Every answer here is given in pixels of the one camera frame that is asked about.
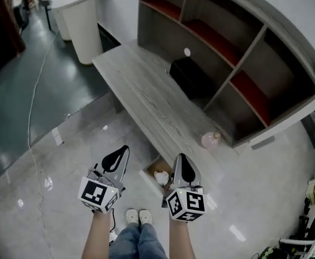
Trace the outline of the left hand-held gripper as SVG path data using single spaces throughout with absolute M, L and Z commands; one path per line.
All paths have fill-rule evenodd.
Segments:
M 106 214 L 121 197 L 125 190 L 122 178 L 126 168 L 119 165 L 126 151 L 129 151 L 129 147 L 124 145 L 105 156 L 101 162 L 102 168 L 95 166 L 82 178 L 78 199 L 85 206 Z

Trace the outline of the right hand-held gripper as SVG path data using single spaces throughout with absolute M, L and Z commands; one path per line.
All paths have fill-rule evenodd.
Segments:
M 206 212 L 201 175 L 193 161 L 180 153 L 173 165 L 173 184 L 163 196 L 162 207 L 172 220 L 192 222 Z

